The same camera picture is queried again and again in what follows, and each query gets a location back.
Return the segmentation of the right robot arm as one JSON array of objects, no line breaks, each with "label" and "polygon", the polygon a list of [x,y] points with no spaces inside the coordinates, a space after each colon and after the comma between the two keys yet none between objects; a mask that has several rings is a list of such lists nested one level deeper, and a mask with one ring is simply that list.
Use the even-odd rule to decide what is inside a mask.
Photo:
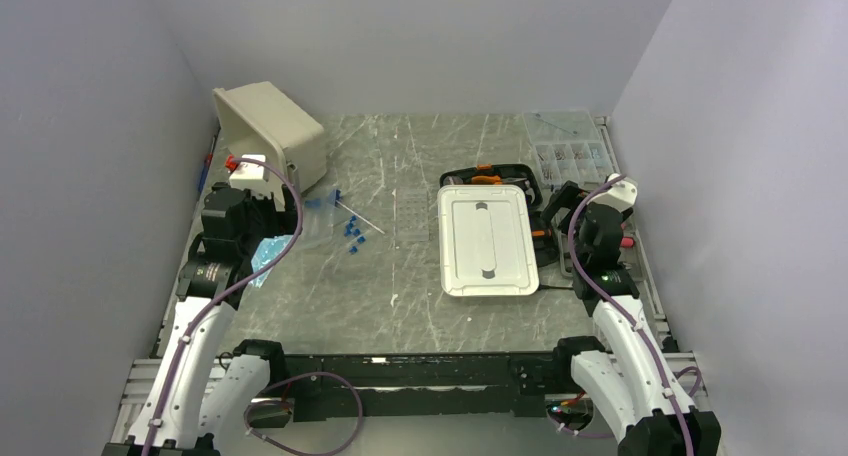
[{"label": "right robot arm", "polygon": [[560,340],[551,377],[560,389],[579,388],[590,399],[620,455],[716,455],[720,423],[681,385],[619,261],[637,195],[633,181],[612,174],[569,213],[573,288],[601,335]]}]

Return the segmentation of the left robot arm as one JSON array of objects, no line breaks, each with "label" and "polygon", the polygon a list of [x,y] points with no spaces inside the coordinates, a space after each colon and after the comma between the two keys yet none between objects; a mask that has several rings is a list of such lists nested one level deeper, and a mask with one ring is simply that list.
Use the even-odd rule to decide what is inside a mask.
[{"label": "left robot arm", "polygon": [[259,393],[279,393],[289,375],[278,342],[244,340],[233,350],[223,377],[211,385],[218,347],[241,303],[246,286],[273,263],[253,269],[251,259],[265,238],[302,230],[300,195],[283,186],[263,195],[220,183],[207,195],[202,231],[180,271],[171,338],[151,390],[122,441],[105,455],[222,455],[232,448],[237,427]]}]

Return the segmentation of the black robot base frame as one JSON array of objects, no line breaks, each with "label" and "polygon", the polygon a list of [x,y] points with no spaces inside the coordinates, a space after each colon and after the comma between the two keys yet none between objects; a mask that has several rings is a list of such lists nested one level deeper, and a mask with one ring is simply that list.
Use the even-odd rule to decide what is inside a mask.
[{"label": "black robot base frame", "polygon": [[509,414],[543,417],[580,392],[572,359],[602,351],[594,336],[560,339],[551,351],[400,354],[286,354],[248,340],[237,355],[270,356],[271,376],[256,401],[270,427],[330,418]]}]

